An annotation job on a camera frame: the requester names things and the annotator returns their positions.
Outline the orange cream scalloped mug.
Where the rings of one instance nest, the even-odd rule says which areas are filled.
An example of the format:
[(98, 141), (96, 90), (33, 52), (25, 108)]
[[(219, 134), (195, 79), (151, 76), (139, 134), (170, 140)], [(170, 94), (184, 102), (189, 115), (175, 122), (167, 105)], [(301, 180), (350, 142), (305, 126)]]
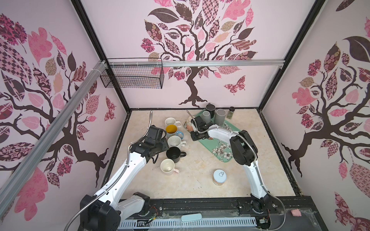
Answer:
[(192, 132), (192, 131), (194, 131), (191, 120), (192, 120), (192, 117), (191, 117), (191, 116), (189, 116), (189, 117), (187, 118), (187, 120), (185, 121), (185, 123), (184, 123), (184, 128), (185, 128), (188, 132)]

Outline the cream speckled mug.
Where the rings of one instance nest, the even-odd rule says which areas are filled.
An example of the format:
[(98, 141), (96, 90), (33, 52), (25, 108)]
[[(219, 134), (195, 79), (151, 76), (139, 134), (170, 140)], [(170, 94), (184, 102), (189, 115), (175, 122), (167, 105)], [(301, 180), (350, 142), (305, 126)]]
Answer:
[(171, 136), (168, 139), (168, 145), (169, 147), (177, 147), (181, 149), (187, 145), (187, 142), (183, 141), (179, 136)]

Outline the black white mug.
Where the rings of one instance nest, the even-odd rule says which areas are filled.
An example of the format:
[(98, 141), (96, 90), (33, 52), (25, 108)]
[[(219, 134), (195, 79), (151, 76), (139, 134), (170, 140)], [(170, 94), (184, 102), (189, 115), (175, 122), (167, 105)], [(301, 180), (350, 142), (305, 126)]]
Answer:
[(174, 163), (178, 163), (182, 157), (187, 156), (186, 152), (182, 152), (177, 147), (171, 147), (166, 151), (166, 157)]

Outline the white ribbed-bottom mug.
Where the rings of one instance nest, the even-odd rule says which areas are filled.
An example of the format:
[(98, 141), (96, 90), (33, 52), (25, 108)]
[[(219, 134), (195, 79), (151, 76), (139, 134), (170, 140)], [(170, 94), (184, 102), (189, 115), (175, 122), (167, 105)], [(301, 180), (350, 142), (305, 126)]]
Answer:
[(169, 125), (175, 125), (176, 127), (180, 128), (182, 126), (182, 123), (173, 117), (169, 117), (165, 119), (165, 126)]

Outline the pink mug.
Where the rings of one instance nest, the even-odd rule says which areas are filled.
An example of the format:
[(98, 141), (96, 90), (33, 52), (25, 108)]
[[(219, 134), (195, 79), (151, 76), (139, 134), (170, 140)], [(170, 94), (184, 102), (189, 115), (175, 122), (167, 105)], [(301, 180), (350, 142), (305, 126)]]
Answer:
[(165, 159), (161, 162), (160, 165), (161, 171), (165, 175), (172, 175), (174, 173), (179, 173), (180, 171), (175, 168), (175, 163), (171, 159)]

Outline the green floral tray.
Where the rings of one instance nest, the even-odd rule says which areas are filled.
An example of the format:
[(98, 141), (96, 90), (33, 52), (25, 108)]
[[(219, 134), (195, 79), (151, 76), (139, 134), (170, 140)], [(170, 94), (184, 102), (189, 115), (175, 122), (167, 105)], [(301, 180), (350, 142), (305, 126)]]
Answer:
[[(195, 114), (193, 117), (201, 116), (203, 112), (204, 110)], [(221, 127), (230, 131), (241, 131), (236, 126), (234, 126), (228, 119), (224, 121), (224, 124)], [(233, 158), (230, 145), (224, 141), (218, 139), (201, 139), (198, 141), (221, 162), (226, 163)]]

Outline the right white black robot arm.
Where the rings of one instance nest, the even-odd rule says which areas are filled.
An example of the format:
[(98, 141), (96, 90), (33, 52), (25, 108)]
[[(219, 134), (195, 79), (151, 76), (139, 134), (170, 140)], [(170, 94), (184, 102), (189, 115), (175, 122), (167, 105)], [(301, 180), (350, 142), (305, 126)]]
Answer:
[(265, 212), (272, 196), (263, 182), (258, 166), (258, 149), (249, 133), (245, 130), (230, 131), (212, 122), (207, 124), (200, 116), (192, 117), (191, 123), (193, 131), (190, 135), (193, 141), (212, 138), (230, 146), (234, 160), (246, 172), (251, 187), (253, 211), (259, 214)]

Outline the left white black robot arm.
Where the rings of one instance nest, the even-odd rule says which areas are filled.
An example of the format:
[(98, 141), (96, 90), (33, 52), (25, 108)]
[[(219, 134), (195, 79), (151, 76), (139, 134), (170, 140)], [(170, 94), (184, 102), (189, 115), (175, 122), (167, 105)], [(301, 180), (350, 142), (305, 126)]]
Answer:
[(80, 227), (87, 231), (115, 231), (121, 220), (139, 213), (148, 197), (137, 193), (120, 205), (119, 201), (138, 172), (159, 153), (169, 149), (167, 132), (154, 125), (128, 147), (128, 156), (114, 176), (95, 195), (86, 195), (80, 202)]

